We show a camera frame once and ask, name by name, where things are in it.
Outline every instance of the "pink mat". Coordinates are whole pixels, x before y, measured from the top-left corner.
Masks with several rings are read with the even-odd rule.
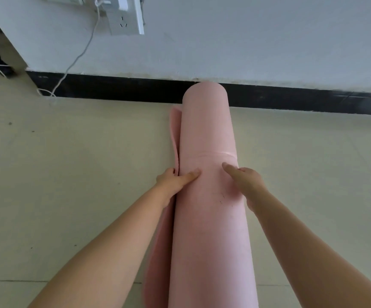
[[[238,165],[225,89],[193,85],[182,112],[171,110],[170,130],[176,173],[199,167],[202,174],[162,214],[144,280],[145,307],[258,307],[243,197],[221,167]]]

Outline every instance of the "person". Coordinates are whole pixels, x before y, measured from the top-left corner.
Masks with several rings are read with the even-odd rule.
[[[262,229],[303,308],[371,308],[371,281],[306,227],[267,189],[260,174],[223,164]],[[164,207],[201,171],[156,184],[77,253],[29,308],[122,307]]]

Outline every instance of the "left arm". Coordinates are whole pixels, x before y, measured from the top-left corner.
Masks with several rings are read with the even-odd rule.
[[[29,308],[122,307],[163,208],[200,172],[175,176],[171,168],[158,176],[155,186],[77,253]]]

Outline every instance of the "baseboard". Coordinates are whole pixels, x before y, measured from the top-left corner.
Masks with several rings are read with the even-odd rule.
[[[62,73],[27,73],[38,88],[49,91],[63,76]],[[195,82],[191,81],[69,74],[56,96],[181,103],[185,91],[193,84]],[[371,93],[228,83],[222,86],[228,93],[231,107],[371,114]]]

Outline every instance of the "left hand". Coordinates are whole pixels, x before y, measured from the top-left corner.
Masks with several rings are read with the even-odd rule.
[[[163,193],[165,197],[164,207],[166,207],[173,195],[183,189],[183,187],[200,176],[201,170],[195,169],[182,176],[174,175],[174,168],[170,167],[164,173],[157,176],[157,183],[154,188]]]

